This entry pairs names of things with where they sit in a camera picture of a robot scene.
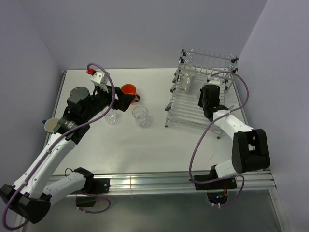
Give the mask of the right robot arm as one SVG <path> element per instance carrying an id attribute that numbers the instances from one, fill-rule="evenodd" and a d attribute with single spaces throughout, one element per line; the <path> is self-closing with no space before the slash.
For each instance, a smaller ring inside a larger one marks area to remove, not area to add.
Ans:
<path id="1" fill-rule="evenodd" d="M 198 105 L 204 116 L 225 132 L 233 141 L 231 159 L 213 166 L 209 183 L 213 188 L 220 188 L 226 177 L 266 169 L 270 166 L 270 156 L 266 132 L 254 129 L 220 104 L 220 87 L 206 84 L 200 89 Z"/>

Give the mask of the patterned white mug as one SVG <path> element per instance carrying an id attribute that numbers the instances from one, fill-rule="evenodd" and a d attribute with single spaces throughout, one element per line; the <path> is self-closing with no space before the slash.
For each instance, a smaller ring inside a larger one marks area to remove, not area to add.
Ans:
<path id="1" fill-rule="evenodd" d="M 181 81 L 181 88 L 184 90 L 185 93 L 188 93 L 192 84 L 194 83 L 196 75 L 192 72 L 185 72 L 181 74 L 180 81 Z"/>

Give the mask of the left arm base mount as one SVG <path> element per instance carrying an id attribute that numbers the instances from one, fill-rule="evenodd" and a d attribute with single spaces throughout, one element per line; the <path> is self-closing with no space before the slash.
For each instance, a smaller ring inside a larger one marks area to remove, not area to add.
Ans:
<path id="1" fill-rule="evenodd" d="M 99 195 L 107 194 L 110 190 L 109 178 L 94 178 L 90 187 L 82 190 L 82 193 L 91 194 L 95 196 L 82 195 L 75 198 L 75 205 L 77 208 L 88 210 L 96 205 L 96 203 L 105 203 L 104 200 L 99 200 Z"/>

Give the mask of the orange plastic mug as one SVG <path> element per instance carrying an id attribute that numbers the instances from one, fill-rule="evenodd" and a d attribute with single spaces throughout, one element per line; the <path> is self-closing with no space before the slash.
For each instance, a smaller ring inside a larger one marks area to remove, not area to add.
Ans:
<path id="1" fill-rule="evenodd" d="M 134 95 L 134 99 L 132 100 L 132 104 L 140 101 L 140 96 L 137 94 L 137 89 L 132 84 L 125 84 L 121 87 L 121 91 L 125 94 Z"/>

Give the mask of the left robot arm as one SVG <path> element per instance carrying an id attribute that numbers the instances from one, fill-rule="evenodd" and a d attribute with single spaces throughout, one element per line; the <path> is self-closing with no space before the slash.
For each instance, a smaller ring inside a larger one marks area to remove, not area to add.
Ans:
<path id="1" fill-rule="evenodd" d="M 134 95 L 125 94 L 118 87 L 107 86 L 104 91 L 95 87 L 93 93 L 85 87 L 76 87 L 70 92 L 63 117 L 57 122 L 47 145 L 29 169 L 13 185 L 5 184 L 0 196 L 6 203 L 2 223 L 6 223 L 8 210 L 22 216 L 33 224 L 41 221 L 51 206 L 71 193 L 91 194 L 95 192 L 94 175 L 84 168 L 77 168 L 65 178 L 48 184 L 50 177 L 61 161 L 81 141 L 101 111 L 108 107 L 126 111 Z"/>

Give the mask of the dark blue cup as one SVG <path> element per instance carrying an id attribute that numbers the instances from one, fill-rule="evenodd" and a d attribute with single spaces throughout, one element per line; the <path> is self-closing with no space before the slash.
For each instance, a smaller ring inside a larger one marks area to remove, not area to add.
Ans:
<path id="1" fill-rule="evenodd" d="M 58 124 L 59 119 L 56 117 L 50 118 L 48 120 L 43 120 L 44 130 L 48 133 L 53 133 L 54 128 Z"/>

